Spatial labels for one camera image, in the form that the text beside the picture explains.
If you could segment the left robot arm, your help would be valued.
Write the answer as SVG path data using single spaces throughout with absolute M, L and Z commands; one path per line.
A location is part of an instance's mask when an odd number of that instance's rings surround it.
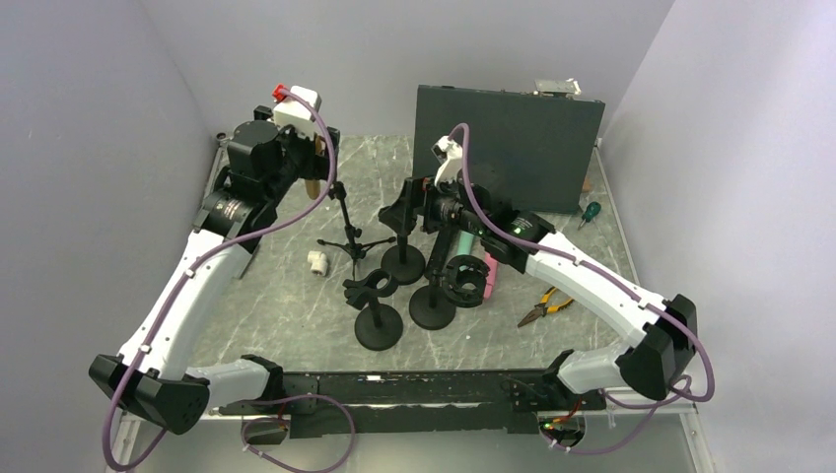
M 152 310 L 116 354 L 90 365 L 109 400 L 103 439 L 122 412 L 181 435 L 217 407 L 244 401 L 268 414 L 281 405 L 283 371 L 274 362 L 256 355 L 211 367 L 189 361 L 218 299 L 244 274 L 262 238 L 284 228 L 277 213 L 288 191 L 300 180 L 334 181 L 339 139 L 316 104 L 295 96 L 258 107 L 229 135 L 227 162 Z

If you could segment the black clip desk stand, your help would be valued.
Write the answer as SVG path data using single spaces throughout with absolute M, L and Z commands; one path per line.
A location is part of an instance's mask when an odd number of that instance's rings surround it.
M 398 282 L 386 271 L 376 269 L 361 280 L 343 281 L 346 303 L 359 313 L 354 323 L 358 342 L 366 349 L 381 352 L 392 348 L 403 334 L 400 313 L 382 299 L 392 296 Z

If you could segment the black tripod shock-mount stand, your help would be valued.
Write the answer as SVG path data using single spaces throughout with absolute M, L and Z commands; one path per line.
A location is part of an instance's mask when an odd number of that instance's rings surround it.
M 344 223 L 344 234 L 346 236 L 345 243 L 338 243 L 333 241 L 326 241 L 324 239 L 319 238 L 316 243 L 321 246 L 333 246 L 336 248 L 341 249 L 342 251 L 346 252 L 351 261 L 352 261 L 352 278 L 357 279 L 356 277 L 356 270 L 358 262 L 364 259 L 369 250 L 375 246 L 382 245 L 382 244 L 392 244 L 396 242 L 395 236 L 390 236 L 388 238 L 379 239 L 367 243 L 360 243 L 358 239 L 362 236 L 362 229 L 359 227 L 354 226 L 351 223 L 346 198 L 347 198 L 347 191 L 344 184 L 339 181 L 335 180 L 329 187 L 327 191 L 327 196 L 332 200 L 337 200 L 340 206 L 341 215 Z

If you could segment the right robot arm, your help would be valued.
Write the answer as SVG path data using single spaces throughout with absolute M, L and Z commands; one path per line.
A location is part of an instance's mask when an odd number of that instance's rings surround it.
M 694 302 L 683 295 L 666 299 L 628 281 L 548 221 L 513 209 L 501 194 L 479 185 L 467 192 L 462 181 L 407 178 L 378 218 L 401 237 L 416 227 L 426 234 L 455 228 L 475 235 L 495 260 L 562 291 L 615 331 L 619 339 L 610 346 L 567 350 L 552 363 L 542 386 L 556 409 L 570 407 L 588 391 L 621 386 L 665 401 L 698 352 Z

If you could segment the mint green microphone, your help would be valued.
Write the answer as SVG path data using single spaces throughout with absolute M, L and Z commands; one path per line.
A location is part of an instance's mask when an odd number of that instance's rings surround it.
M 467 232 L 461 232 L 458 236 L 456 255 L 470 255 L 472 252 L 474 241 L 474 235 Z

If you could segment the gold condenser microphone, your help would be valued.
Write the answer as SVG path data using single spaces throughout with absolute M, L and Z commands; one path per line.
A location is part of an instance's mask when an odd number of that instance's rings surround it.
M 319 135 L 316 135 L 313 138 L 313 145 L 314 145 L 314 155 L 316 157 L 323 157 L 325 145 L 323 143 L 323 138 Z M 320 180 L 319 179 L 306 179 L 305 180 L 305 190 L 306 194 L 311 200 L 316 200 L 320 193 Z

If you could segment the pink microphone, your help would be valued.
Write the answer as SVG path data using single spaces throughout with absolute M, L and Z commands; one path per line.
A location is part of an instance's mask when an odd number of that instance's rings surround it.
M 483 298 L 485 300 L 489 299 L 494 291 L 497 275 L 498 275 L 498 267 L 499 263 L 489 254 L 486 254 L 484 257 L 484 262 L 488 267 L 488 274 L 486 277 L 486 285 L 483 292 Z

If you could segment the black pink-mic desk stand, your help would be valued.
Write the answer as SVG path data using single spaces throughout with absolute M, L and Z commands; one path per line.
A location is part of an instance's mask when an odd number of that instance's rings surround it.
M 394 236 L 395 245 L 384 253 L 381 268 L 400 286 L 412 285 L 423 276 L 425 257 L 417 247 L 409 243 L 408 237 Z

